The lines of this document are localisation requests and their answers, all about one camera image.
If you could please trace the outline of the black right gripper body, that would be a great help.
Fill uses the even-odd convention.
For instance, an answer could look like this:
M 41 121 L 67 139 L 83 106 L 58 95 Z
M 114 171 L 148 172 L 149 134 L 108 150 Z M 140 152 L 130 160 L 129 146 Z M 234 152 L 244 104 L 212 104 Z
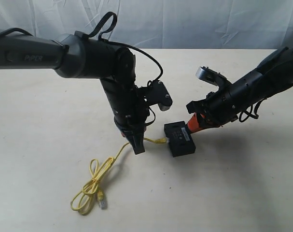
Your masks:
M 240 88 L 224 88 L 210 92 L 205 99 L 186 105 L 190 114 L 196 115 L 200 127 L 220 127 L 238 120 Z

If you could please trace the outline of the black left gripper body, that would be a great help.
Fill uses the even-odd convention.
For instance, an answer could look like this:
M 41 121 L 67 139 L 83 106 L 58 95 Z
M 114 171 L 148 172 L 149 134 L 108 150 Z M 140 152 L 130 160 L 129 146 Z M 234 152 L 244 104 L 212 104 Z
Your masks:
M 146 131 L 146 119 L 149 116 L 147 106 L 114 106 L 114 122 L 125 138 L 143 138 Z

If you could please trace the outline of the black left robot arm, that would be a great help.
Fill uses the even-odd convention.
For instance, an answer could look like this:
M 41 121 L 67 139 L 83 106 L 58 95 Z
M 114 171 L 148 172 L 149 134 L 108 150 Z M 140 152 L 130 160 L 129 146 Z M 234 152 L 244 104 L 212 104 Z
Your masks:
M 0 70 L 5 69 L 53 69 L 63 78 L 99 79 L 121 134 L 136 154 L 145 151 L 149 111 L 135 85 L 135 56 L 129 49 L 72 34 L 42 39 L 11 28 L 0 30 Z

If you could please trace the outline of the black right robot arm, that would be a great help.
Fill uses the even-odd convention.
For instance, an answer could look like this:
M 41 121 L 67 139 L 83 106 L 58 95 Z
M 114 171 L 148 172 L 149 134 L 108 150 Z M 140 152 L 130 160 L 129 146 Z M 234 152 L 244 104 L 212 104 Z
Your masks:
M 263 101 L 293 87 L 293 47 L 283 47 L 267 56 L 252 71 L 231 83 L 208 67 L 200 67 L 198 79 L 217 86 L 205 99 L 186 105 L 193 116 L 186 127 L 190 133 L 218 128 L 238 120 L 258 119 Z

